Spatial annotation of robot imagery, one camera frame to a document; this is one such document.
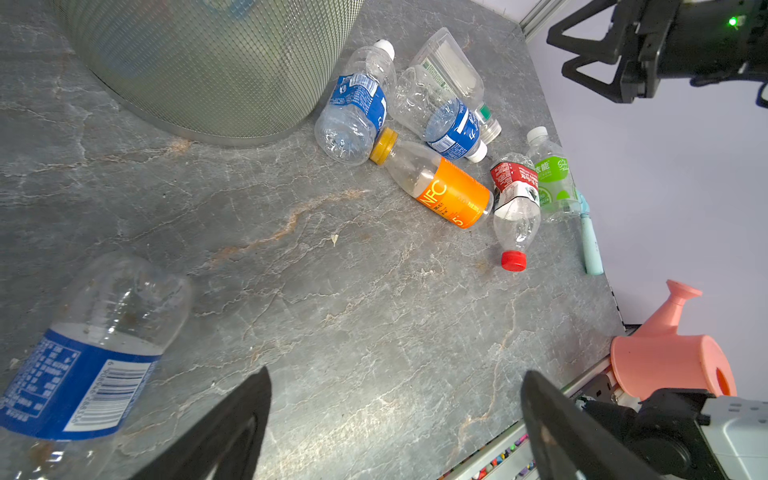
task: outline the red label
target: red label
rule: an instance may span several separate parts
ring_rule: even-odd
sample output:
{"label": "red label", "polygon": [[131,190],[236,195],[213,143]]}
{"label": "red label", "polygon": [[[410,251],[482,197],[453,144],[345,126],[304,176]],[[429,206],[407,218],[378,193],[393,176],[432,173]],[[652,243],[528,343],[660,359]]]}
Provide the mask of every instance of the red label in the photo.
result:
{"label": "red label", "polygon": [[538,174],[534,170],[513,162],[501,162],[491,169],[491,177],[498,191],[503,192],[512,182],[524,181],[538,189]]}

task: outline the plastic bottle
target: plastic bottle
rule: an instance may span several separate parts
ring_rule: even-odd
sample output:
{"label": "plastic bottle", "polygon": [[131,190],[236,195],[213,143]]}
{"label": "plastic bottle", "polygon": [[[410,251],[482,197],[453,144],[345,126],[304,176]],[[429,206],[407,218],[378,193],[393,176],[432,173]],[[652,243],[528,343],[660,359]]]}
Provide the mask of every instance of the plastic bottle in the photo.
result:
{"label": "plastic bottle", "polygon": [[390,104],[392,117],[446,160],[466,157],[477,163],[488,153],[475,114],[421,65],[400,75]]}
{"label": "plastic bottle", "polygon": [[487,188],[424,144],[397,137],[385,127],[371,160],[383,165],[408,195],[461,228],[488,216],[493,197]]}
{"label": "plastic bottle", "polygon": [[528,157],[536,166],[541,209],[547,214],[579,214],[581,207],[563,148],[549,140],[546,127],[528,132]]}
{"label": "plastic bottle", "polygon": [[447,28],[440,28],[424,44],[411,61],[421,65],[443,86],[450,88],[480,122],[480,139],[490,144],[502,132],[502,126],[493,118],[491,109],[483,101],[485,87],[475,67],[456,43]]}
{"label": "plastic bottle", "polygon": [[352,53],[315,123],[315,139],[332,158],[360,165],[371,153],[394,88],[395,49],[387,40]]}
{"label": "plastic bottle", "polygon": [[531,159],[506,154],[491,169],[494,183],[493,230],[505,251],[502,267],[521,272],[528,265],[525,249],[541,223],[538,175]]}
{"label": "plastic bottle", "polygon": [[2,477],[95,478],[191,304],[185,276],[126,253],[83,270],[2,397]]}

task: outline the blue label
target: blue label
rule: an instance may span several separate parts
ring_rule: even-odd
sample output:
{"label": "blue label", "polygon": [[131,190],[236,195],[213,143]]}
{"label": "blue label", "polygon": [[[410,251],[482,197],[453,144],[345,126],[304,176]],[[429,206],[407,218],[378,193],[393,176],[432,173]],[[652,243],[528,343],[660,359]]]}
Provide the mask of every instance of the blue label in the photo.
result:
{"label": "blue label", "polygon": [[442,138],[427,142],[433,150],[439,152],[446,160],[458,160],[464,157],[480,139],[478,118],[464,102],[457,99],[458,113],[453,125]]}
{"label": "blue label", "polygon": [[0,400],[0,426],[49,440],[111,435],[159,358],[112,352],[48,330]]}
{"label": "blue label", "polygon": [[339,77],[333,89],[331,105],[355,105],[376,127],[378,134],[386,118],[386,98],[379,82],[366,74],[355,73]]}

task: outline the white bottle cap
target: white bottle cap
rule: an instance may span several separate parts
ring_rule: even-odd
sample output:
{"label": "white bottle cap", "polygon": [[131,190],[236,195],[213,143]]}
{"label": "white bottle cap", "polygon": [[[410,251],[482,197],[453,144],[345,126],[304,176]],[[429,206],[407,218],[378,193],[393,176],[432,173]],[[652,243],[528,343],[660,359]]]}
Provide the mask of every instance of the white bottle cap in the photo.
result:
{"label": "white bottle cap", "polygon": [[392,60],[395,59],[395,47],[392,46],[392,44],[389,42],[389,40],[381,39],[375,44],[373,44],[374,47],[379,47],[383,51],[387,52],[389,54],[389,58]]}
{"label": "white bottle cap", "polygon": [[480,160],[485,158],[485,155],[488,154],[488,146],[485,145],[485,142],[482,140],[478,140],[478,142],[478,150],[474,154],[466,156],[466,159],[471,161],[473,164],[478,163]]}
{"label": "white bottle cap", "polygon": [[526,138],[528,139],[528,143],[531,143],[535,138],[539,138],[540,136],[547,134],[548,133],[546,127],[536,127],[528,132],[528,136]]}

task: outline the gray marble countertop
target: gray marble countertop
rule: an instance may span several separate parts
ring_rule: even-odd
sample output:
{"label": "gray marble countertop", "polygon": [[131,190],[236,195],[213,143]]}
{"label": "gray marble countertop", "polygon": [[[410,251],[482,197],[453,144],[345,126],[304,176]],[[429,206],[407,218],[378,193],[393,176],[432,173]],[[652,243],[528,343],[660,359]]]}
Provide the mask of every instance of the gray marble countertop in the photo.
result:
{"label": "gray marble countertop", "polygon": [[[469,0],[368,2],[344,56],[390,38],[402,70],[443,25],[504,128],[491,154],[554,131],[520,28]],[[460,230],[373,163],[335,164],[312,126],[239,150],[165,134],[98,86],[47,5],[0,0],[3,384],[102,253],[197,289],[102,478],[128,477],[262,366],[258,478],[437,478],[520,418],[526,369],[563,385],[621,334],[578,220],[543,226],[528,270],[506,272],[490,223]],[[461,165],[488,183],[488,161]]]}

